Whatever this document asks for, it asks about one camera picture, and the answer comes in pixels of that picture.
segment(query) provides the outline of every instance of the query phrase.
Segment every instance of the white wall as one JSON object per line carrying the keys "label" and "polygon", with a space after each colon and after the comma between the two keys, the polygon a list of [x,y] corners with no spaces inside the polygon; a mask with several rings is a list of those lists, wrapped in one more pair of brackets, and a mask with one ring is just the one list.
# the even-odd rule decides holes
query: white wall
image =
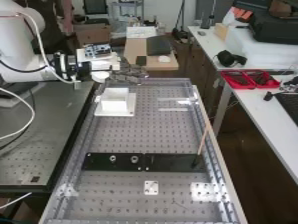
{"label": "white wall", "polygon": [[[107,0],[108,5],[116,0]],[[196,15],[196,0],[185,1],[185,29],[193,24]],[[76,14],[84,14],[83,0],[72,0]],[[145,19],[153,20],[157,16],[158,22],[166,25],[166,32],[174,28],[182,0],[145,0]],[[133,14],[133,9],[124,9],[124,13]]]}

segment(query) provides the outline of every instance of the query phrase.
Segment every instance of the desk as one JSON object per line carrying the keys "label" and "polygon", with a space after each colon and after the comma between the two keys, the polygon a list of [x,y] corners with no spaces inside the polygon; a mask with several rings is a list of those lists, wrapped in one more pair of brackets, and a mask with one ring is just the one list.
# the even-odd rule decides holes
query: desk
{"label": "desk", "polygon": [[[33,123],[24,135],[0,150],[0,193],[48,192],[55,185],[88,109],[93,82],[81,85],[75,91],[72,85],[49,82],[35,93]],[[0,136],[17,130],[29,117],[21,103],[12,109],[0,108]]]}
{"label": "desk", "polygon": [[[278,65],[278,67],[273,68],[271,66],[269,67],[269,65],[263,65],[263,66],[258,66],[256,67],[253,64],[249,64],[249,62],[245,64],[245,66],[237,64],[233,68],[226,68],[225,66],[221,65],[216,55],[224,51],[228,50],[229,48],[225,44],[225,42],[222,41],[222,39],[214,34],[214,27],[212,27],[210,29],[205,30],[201,29],[197,26],[189,26],[189,37],[193,36],[196,39],[196,42],[198,43],[198,45],[201,46],[205,55],[208,56],[209,60],[213,63],[213,66],[216,68],[217,71],[224,71],[224,70],[232,70],[232,69],[262,69],[266,71],[279,71],[279,70],[289,70],[289,66],[281,66]],[[206,36],[201,36],[198,35],[198,31],[202,31],[206,33]],[[186,63],[185,63],[185,68],[184,71],[186,69],[188,66],[188,57],[186,57]]]}
{"label": "desk", "polygon": [[[201,30],[198,27],[189,27],[189,30],[205,52],[206,57],[212,61],[217,72],[225,69],[263,69],[267,71],[274,71],[271,67],[253,67],[249,64],[246,64],[245,66],[237,65],[234,68],[225,68],[220,64],[217,58],[214,58],[220,51],[228,49],[225,42],[214,34],[214,28],[210,28],[209,30]],[[204,31],[206,33],[206,36],[200,36],[197,34],[198,30]],[[287,79],[291,79],[293,76],[274,76],[274,78],[286,81]],[[220,132],[230,96],[232,93],[234,93],[294,181],[298,183],[298,165],[295,159],[298,158],[298,127],[293,122],[290,116],[287,115],[285,109],[282,108],[275,98],[267,103],[263,101],[263,96],[267,90],[234,90],[230,88],[228,83],[225,83],[224,85],[225,87],[213,123],[213,130],[216,135]]]}
{"label": "desk", "polygon": [[[293,75],[274,76],[278,81],[283,82],[291,80],[293,77]],[[269,102],[263,100],[267,91],[271,91],[273,93],[281,92],[278,89],[236,90],[230,88],[228,83],[225,83],[224,97],[220,103],[220,111],[217,112],[213,127],[216,127],[218,132],[226,111],[225,105],[229,103],[226,103],[226,100],[233,93],[277,154],[277,157],[286,167],[287,172],[298,184],[298,126],[293,122],[275,97],[273,97]]]}
{"label": "desk", "polygon": [[[128,59],[129,64],[136,65],[137,56],[146,56],[146,39],[126,39],[124,56]],[[161,63],[158,61],[158,56],[146,57],[146,66],[148,71],[176,71],[180,68],[174,53],[170,55],[170,62]]]}

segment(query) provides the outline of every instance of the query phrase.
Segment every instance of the red container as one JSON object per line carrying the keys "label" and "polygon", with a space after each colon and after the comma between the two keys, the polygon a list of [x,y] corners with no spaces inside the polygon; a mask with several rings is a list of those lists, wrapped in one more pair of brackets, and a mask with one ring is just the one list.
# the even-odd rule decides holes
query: red container
{"label": "red container", "polygon": [[248,70],[245,75],[256,83],[256,87],[259,89],[275,89],[279,88],[281,83],[270,76],[270,74],[261,70]]}
{"label": "red container", "polygon": [[226,70],[221,72],[222,78],[233,89],[256,89],[256,82],[242,71]]}

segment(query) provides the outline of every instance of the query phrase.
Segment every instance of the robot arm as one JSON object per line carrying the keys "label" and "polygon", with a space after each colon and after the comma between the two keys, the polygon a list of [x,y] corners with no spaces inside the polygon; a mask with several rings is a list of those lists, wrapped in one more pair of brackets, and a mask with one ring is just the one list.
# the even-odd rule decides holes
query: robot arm
{"label": "robot arm", "polygon": [[[87,74],[99,73],[99,64],[112,70],[120,70],[114,53],[104,59],[87,57],[87,49],[79,49],[76,57],[61,52],[45,55],[40,38],[44,27],[43,16],[35,9],[23,8],[12,0],[0,0],[0,30],[3,31],[0,76],[7,83],[57,79],[65,83],[75,83]],[[39,39],[41,55],[33,53],[31,41],[35,36]]]}

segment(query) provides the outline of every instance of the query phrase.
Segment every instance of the screw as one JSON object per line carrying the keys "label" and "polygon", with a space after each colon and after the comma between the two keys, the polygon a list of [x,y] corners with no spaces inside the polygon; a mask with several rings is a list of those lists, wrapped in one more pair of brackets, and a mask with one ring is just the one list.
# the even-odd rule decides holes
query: screw
{"label": "screw", "polygon": [[133,164],[136,164],[138,162],[138,157],[137,156],[132,156],[130,161]]}
{"label": "screw", "polygon": [[112,155],[112,156],[109,157],[109,161],[110,161],[112,163],[116,162],[116,156],[114,156],[114,155]]}

